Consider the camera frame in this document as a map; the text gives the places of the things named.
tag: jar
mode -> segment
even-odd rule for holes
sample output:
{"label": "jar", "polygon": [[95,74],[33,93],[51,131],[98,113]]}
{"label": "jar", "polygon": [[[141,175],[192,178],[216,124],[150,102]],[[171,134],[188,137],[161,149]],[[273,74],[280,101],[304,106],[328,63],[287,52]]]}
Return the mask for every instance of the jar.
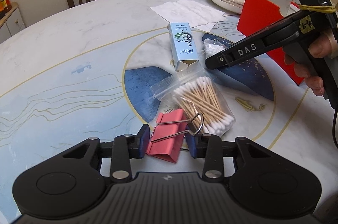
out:
{"label": "jar", "polygon": [[5,12],[9,12],[12,9],[10,0],[0,0]]}
{"label": "jar", "polygon": [[4,11],[4,9],[3,9],[3,6],[2,6],[2,4],[0,4],[0,19],[1,18],[3,18],[3,17],[5,17],[5,11]]}

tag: metal clip handle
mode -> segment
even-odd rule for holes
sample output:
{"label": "metal clip handle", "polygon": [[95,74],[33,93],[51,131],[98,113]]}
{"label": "metal clip handle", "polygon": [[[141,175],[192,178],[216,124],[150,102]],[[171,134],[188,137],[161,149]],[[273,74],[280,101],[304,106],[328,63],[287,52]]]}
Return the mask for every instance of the metal clip handle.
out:
{"label": "metal clip handle", "polygon": [[157,123],[158,125],[166,125],[166,124],[175,124],[175,123],[182,123],[182,122],[188,122],[188,123],[191,123],[197,116],[200,116],[201,118],[201,124],[199,125],[198,129],[195,131],[195,132],[192,132],[191,130],[184,130],[184,131],[180,131],[180,132],[177,132],[177,133],[174,133],[174,134],[171,134],[169,136],[164,136],[164,137],[161,137],[161,138],[158,138],[158,139],[155,139],[155,140],[150,140],[151,143],[156,143],[156,142],[159,142],[159,141],[162,141],[162,140],[165,140],[165,139],[168,139],[168,138],[171,138],[171,137],[174,137],[174,136],[177,136],[179,134],[182,134],[182,133],[190,133],[192,136],[198,134],[202,127],[203,127],[203,123],[204,123],[204,117],[203,117],[203,114],[202,113],[197,113],[193,118],[191,119],[186,119],[186,120],[179,120],[179,121],[168,121],[168,122],[160,122],[160,123]]}

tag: round table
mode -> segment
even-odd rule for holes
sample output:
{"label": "round table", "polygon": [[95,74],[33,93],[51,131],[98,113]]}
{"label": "round table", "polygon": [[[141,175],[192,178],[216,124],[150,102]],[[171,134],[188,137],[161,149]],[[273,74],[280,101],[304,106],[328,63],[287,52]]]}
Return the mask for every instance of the round table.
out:
{"label": "round table", "polygon": [[[154,109],[143,109],[151,98],[149,86],[174,68],[168,22],[150,7],[168,1],[177,0],[97,0],[46,18],[0,45],[1,224],[19,215],[11,187],[22,171],[90,136],[112,141],[136,134],[145,122],[153,124]],[[198,1],[218,8],[210,0]],[[243,38],[236,30],[239,16],[227,18],[212,33],[237,42]],[[203,35],[193,29],[198,48]],[[322,183],[316,210],[321,216],[338,192],[333,110],[304,84],[297,86],[267,55],[256,60],[271,81],[273,99],[244,85],[237,90],[220,86],[237,120],[224,140],[246,136],[312,171]],[[132,94],[135,87],[141,95]],[[235,98],[249,101],[254,109],[265,106],[248,110]],[[165,107],[162,103],[159,110]],[[103,162],[103,175],[108,175],[109,163]],[[181,152],[176,164],[146,156],[132,159],[131,165],[133,175],[201,173],[203,160]],[[224,158],[224,167],[225,175],[232,175],[231,158]]]}

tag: black cable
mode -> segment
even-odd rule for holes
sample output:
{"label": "black cable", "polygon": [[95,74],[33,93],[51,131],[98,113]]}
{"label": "black cable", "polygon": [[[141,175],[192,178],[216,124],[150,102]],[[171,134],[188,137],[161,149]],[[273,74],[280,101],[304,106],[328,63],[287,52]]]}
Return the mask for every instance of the black cable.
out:
{"label": "black cable", "polygon": [[332,138],[333,138],[333,143],[336,145],[336,148],[338,149],[338,143],[337,143],[337,138],[336,138],[337,114],[338,114],[338,100],[337,100],[337,106],[336,106],[336,109],[335,109],[335,114],[333,115],[333,123],[332,123]]}

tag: yellow rubber band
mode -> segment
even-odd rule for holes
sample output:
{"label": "yellow rubber band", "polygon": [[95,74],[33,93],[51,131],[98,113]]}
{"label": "yellow rubber band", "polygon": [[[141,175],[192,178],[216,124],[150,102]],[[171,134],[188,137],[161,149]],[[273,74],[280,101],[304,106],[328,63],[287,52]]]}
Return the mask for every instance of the yellow rubber band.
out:
{"label": "yellow rubber band", "polygon": [[309,10],[309,11],[316,11],[321,12],[324,14],[333,14],[336,12],[335,6],[306,6],[306,5],[299,5],[299,9],[301,10]]}

